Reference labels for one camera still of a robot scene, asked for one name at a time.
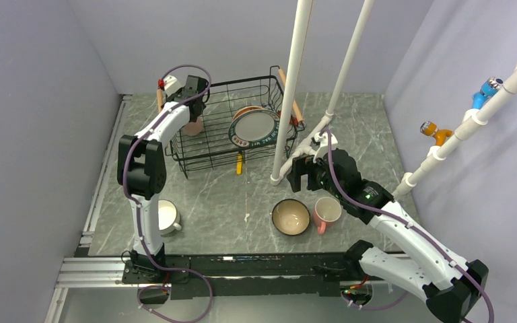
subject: black wire rack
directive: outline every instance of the black wire rack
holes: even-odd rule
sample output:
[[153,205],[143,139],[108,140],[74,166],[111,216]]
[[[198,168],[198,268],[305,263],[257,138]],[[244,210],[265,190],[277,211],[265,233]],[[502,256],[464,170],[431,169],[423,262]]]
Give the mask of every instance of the black wire rack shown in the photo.
[[[195,170],[205,170],[224,165],[236,164],[275,154],[276,138],[260,146],[239,147],[228,136],[233,116],[246,106],[262,106],[274,112],[280,111],[283,90],[278,78],[270,73],[265,76],[237,79],[211,84],[211,94],[201,115],[203,130],[196,136],[188,136],[178,131],[166,148],[166,155],[179,163],[186,178]],[[304,125],[290,124],[284,147],[286,157],[294,146],[294,141]]]

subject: pink mug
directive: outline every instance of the pink mug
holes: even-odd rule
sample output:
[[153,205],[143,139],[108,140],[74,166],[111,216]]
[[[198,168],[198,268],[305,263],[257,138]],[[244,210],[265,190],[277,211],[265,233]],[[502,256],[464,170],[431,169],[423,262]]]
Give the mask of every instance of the pink mug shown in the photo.
[[318,234],[324,234],[326,228],[331,227],[342,215],[342,206],[337,199],[322,197],[314,205],[312,219],[318,227]]

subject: white wall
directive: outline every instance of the white wall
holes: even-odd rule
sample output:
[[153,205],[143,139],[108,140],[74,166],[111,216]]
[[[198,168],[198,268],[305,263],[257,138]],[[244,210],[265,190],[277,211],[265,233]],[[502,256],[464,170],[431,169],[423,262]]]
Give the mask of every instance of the white wall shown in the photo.
[[[69,0],[118,92],[152,92],[192,63],[213,81],[288,64],[297,1]],[[314,2],[299,91],[332,91],[362,0]],[[384,93],[432,0],[374,4],[344,91]]]
[[42,322],[118,95],[66,0],[0,0],[0,322]]
[[[386,91],[406,170],[433,139],[423,121],[454,129],[490,76],[508,77],[517,59],[517,1],[437,0]],[[413,190],[425,227],[490,270],[496,322],[517,322],[517,97]],[[486,322],[479,301],[469,318]]]

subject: mug handle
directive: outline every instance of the mug handle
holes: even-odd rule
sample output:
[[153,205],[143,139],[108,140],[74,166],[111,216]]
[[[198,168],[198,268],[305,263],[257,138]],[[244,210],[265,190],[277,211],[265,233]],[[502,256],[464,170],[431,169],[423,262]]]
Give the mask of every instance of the mug handle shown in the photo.
[[326,231],[326,222],[322,222],[322,225],[318,227],[318,234],[324,234]]

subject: white pole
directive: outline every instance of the white pole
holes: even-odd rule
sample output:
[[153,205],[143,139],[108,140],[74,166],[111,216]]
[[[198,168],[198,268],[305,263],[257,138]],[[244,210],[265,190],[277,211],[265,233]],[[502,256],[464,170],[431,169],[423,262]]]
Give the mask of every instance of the white pole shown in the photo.
[[296,147],[290,158],[282,165],[280,168],[280,175],[271,176],[271,184],[278,184],[288,170],[292,166],[292,159],[295,157],[301,156],[301,154],[311,151],[310,143],[312,142],[312,137],[320,132],[325,126],[327,126],[332,117],[334,115],[334,107],[336,106],[336,102],[340,96],[342,88],[344,86],[345,80],[347,78],[349,67],[351,66],[351,62],[353,61],[354,54],[357,50],[357,46],[359,44],[359,40],[361,35],[364,32],[364,28],[366,27],[366,22],[368,21],[368,16],[370,15],[370,11],[372,6],[374,5],[374,0],[365,0],[364,4],[361,7],[361,11],[359,13],[359,17],[357,18],[357,23],[355,24],[355,28],[353,30],[353,34],[351,35],[351,40],[349,42],[349,46],[346,52],[346,56],[344,57],[344,61],[342,63],[342,68],[340,69],[340,74],[338,74],[338,80],[336,80],[336,85],[334,87],[334,92],[332,93],[332,97],[330,98],[330,104],[326,109],[326,114],[322,117],[322,120],[310,131],[310,134],[306,136],[300,144]]
[[359,40],[361,39],[361,34],[364,32],[364,28],[366,27],[366,22],[368,22],[368,17],[370,16],[370,11],[372,10],[373,5],[374,0],[365,0],[364,5],[362,5],[361,7],[359,17],[357,18],[357,23],[355,24],[355,29],[353,30],[351,40],[349,41],[346,57],[344,58],[344,62],[342,63],[342,69],[340,70],[340,74],[338,75],[338,80],[336,80],[336,86],[334,87],[332,98],[330,98],[330,104],[328,104],[328,108],[326,109],[327,116],[332,117],[334,115],[334,108],[336,106],[336,102],[338,102],[338,98],[340,96],[340,93],[342,92],[342,87],[346,82],[349,67],[351,65],[351,62],[353,61],[353,56],[355,54],[355,51],[357,50]]
[[282,156],[284,155],[284,146],[286,145],[286,132],[290,123],[294,92],[296,91],[298,72],[300,70],[300,63],[302,62],[302,51],[304,50],[310,12],[312,11],[312,2],[313,0],[298,0],[298,6],[296,7],[294,31],[290,45],[290,58],[288,58],[288,75],[284,88],[284,97],[282,98],[275,161],[273,164],[273,173],[271,174],[271,183],[273,184],[278,184],[281,181],[280,167],[282,166]]
[[460,126],[455,129],[454,135],[451,136],[441,148],[427,156],[414,173],[406,173],[403,176],[401,183],[393,192],[393,197],[397,199],[411,191],[428,172],[432,171],[438,164],[444,161],[460,143],[473,136],[482,126],[486,125],[488,120],[498,112],[502,106],[507,104],[515,94],[517,94],[517,67],[511,76],[504,81],[501,90],[496,92],[482,109],[476,111],[476,113],[463,121]]

